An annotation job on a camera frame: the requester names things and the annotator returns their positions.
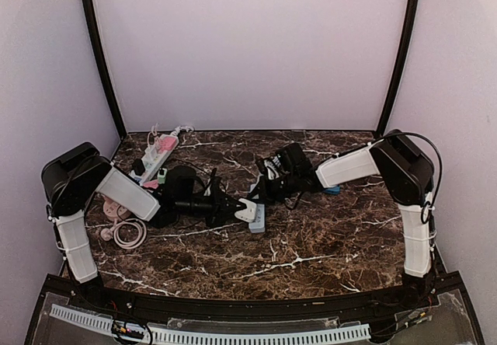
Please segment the white square plug adapter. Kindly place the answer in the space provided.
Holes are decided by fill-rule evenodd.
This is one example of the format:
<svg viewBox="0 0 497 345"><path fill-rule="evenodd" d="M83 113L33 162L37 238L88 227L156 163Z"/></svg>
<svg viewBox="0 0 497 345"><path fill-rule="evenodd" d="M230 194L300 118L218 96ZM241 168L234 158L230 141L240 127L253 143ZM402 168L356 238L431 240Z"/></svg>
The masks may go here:
<svg viewBox="0 0 497 345"><path fill-rule="evenodd" d="M245 203L245 213L243 215L235 215L235 217L238 220L245 221L247 223L254 222L257 203L245 198L240 198L239 200Z"/></svg>

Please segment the blue grey power strip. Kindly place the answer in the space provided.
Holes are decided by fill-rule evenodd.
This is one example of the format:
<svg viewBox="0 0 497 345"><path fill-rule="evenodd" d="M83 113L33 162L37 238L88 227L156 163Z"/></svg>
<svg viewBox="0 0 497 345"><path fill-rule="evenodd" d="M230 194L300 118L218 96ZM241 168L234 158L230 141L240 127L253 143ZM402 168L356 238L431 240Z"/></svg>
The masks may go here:
<svg viewBox="0 0 497 345"><path fill-rule="evenodd" d="M266 230L266 212L264 204L257 204L255 220L248 224L248 229L252 234L264 233Z"/></svg>

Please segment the blue square plug adapter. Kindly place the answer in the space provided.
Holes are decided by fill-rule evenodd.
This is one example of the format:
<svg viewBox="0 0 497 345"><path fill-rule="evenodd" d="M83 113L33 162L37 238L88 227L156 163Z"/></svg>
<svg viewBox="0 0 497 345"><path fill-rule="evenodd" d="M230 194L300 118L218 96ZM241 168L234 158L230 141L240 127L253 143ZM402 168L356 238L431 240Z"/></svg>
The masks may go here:
<svg viewBox="0 0 497 345"><path fill-rule="evenodd" d="M331 194L331 195L340 194L340 186L333 186L333 187L325 188L323 190L323 193Z"/></svg>

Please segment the green charger plug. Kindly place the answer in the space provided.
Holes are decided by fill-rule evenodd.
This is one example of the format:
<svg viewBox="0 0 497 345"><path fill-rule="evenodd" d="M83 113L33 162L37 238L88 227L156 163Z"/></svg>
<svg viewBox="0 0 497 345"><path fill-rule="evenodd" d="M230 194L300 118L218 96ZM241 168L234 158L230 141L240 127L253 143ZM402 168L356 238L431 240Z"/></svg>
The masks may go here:
<svg viewBox="0 0 497 345"><path fill-rule="evenodd" d="M157 173L158 185L165 184L167 172L168 172L168 170L166 168L160 168L158 170L158 173Z"/></svg>

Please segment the pink triangular power strip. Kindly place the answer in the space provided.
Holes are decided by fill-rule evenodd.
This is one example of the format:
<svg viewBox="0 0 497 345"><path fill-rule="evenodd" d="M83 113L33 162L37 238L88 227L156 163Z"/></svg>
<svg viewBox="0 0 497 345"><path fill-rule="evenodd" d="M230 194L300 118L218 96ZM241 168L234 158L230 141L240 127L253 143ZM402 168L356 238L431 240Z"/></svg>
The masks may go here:
<svg viewBox="0 0 497 345"><path fill-rule="evenodd" d="M158 188L158 181L156 179L145 182L143 188L155 190Z"/></svg>

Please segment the pink round power socket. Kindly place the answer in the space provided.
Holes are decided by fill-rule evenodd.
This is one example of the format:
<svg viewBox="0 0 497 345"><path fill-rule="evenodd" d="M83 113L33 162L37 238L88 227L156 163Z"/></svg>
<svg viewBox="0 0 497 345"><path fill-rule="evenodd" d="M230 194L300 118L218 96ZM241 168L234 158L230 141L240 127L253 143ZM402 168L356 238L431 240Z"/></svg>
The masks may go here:
<svg viewBox="0 0 497 345"><path fill-rule="evenodd" d="M105 198L103 213L110 221L123 221L131 216L131 212L117 202Z"/></svg>

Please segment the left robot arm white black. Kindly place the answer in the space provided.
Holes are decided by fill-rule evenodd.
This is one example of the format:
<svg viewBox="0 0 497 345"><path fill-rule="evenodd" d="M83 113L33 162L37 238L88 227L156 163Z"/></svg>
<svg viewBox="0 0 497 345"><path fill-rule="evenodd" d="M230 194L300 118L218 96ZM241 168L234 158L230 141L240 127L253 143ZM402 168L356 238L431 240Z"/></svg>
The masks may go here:
<svg viewBox="0 0 497 345"><path fill-rule="evenodd" d="M256 216L255 203L228 195L214 172L203 182L194 168L176 166L167 171L164 183L148 190L89 142L46 164L41 179L47 216L55 224L74 278L82 284L78 296L93 311L109 305L109 292L92 281L99 273L85 229L85 207L95 193L117 202L154 228L171 225L181 215L201 217L209 228L231 218L250 223Z"/></svg>

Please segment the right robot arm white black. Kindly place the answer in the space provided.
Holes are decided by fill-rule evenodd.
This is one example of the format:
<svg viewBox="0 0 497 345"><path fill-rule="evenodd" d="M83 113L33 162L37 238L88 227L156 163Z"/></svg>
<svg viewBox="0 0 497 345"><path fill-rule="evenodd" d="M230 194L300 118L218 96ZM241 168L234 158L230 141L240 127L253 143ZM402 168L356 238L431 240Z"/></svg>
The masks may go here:
<svg viewBox="0 0 497 345"><path fill-rule="evenodd" d="M368 176L381 176L401 212L405 240L405 275L425 278L433 265L436 237L433 210L443 163L433 163L414 142L415 133L393 130L358 148L334 154L314 165L298 143L274 156L258 159L259 178L248 198L264 204L284 203L304 193L327 189Z"/></svg>

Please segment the pink plug on white strip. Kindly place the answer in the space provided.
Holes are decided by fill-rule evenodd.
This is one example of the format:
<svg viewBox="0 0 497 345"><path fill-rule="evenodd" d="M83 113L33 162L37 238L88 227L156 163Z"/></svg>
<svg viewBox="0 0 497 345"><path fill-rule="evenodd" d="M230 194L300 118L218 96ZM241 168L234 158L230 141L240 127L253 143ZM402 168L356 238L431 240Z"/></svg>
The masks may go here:
<svg viewBox="0 0 497 345"><path fill-rule="evenodd" d="M177 130L173 130L170 134L159 134L158 124L155 124L148 133L148 147L155 146L159 151L172 150L177 143L177 137Z"/></svg>

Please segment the long white power strip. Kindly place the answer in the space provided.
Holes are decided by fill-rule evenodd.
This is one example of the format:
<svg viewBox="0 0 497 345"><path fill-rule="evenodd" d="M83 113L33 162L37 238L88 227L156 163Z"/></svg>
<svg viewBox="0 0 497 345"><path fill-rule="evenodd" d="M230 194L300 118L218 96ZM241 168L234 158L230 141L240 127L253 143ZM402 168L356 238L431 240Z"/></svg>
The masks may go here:
<svg viewBox="0 0 497 345"><path fill-rule="evenodd" d="M177 137L177 143L175 144L175 147L172 150L159 151L155 146L148 147L147 143L147 147L144 150L143 156L141 157L144 166L146 168L145 173L142 176L136 176L133 170L130 171L130 177L136 182L138 182L141 186L143 186L145 182L153 180L154 176L158 173L158 170L163 166L166 159L172 154L173 150L179 145L179 134L182 132L186 133L193 132L195 131L195 128L186 125L186 126L175 127L173 130L178 131L178 137Z"/></svg>

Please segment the right black frame post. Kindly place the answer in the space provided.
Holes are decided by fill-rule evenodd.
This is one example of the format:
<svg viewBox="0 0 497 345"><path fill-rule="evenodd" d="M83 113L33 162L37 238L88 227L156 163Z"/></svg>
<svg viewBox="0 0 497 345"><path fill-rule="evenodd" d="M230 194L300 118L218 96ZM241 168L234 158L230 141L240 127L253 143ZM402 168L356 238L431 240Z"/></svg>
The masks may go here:
<svg viewBox="0 0 497 345"><path fill-rule="evenodd" d="M375 130L377 136L382 136L385 134L389 120L391 118L398 90L400 88L405 63L408 57L408 50L415 25L418 3L419 0L407 0L406 3L405 17L401 29L398 51L396 54L388 90L385 96L384 105Z"/></svg>

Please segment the black frame post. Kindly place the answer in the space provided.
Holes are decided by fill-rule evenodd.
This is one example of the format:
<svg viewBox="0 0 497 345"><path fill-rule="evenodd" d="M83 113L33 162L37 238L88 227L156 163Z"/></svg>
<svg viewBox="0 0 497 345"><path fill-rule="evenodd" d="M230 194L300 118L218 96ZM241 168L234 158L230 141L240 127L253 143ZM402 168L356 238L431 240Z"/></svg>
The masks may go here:
<svg viewBox="0 0 497 345"><path fill-rule="evenodd" d="M406 3L405 17L401 29L398 51L396 54L388 90L385 96L384 105L375 130L377 136L382 136L385 134L389 120L391 118L398 90L400 88L405 63L408 57L408 50L415 25L418 3L419 0L407 0Z"/></svg>
<svg viewBox="0 0 497 345"><path fill-rule="evenodd" d="M99 33L98 19L93 0L82 0L82 7L85 15L86 26L89 34L90 44L92 46L93 57L95 59L100 82L106 98L106 103L113 119L114 127L119 139L122 141L127 136L127 129L123 121L117 97L114 92L113 84L110 78L106 56L103 50L103 44Z"/></svg>

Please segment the left black frame post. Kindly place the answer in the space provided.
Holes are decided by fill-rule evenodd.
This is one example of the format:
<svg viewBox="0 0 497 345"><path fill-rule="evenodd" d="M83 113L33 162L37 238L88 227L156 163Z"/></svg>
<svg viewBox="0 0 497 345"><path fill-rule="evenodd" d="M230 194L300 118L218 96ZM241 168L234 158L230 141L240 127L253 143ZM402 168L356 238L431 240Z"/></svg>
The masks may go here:
<svg viewBox="0 0 497 345"><path fill-rule="evenodd" d="M114 92L113 84L110 78L106 56L103 50L103 44L99 33L98 19L93 0L82 0L82 7L85 15L86 26L89 34L90 44L92 46L93 57L95 59L100 82L106 98L106 103L113 119L114 127L119 139L122 141L127 136L127 129L123 121L117 97Z"/></svg>

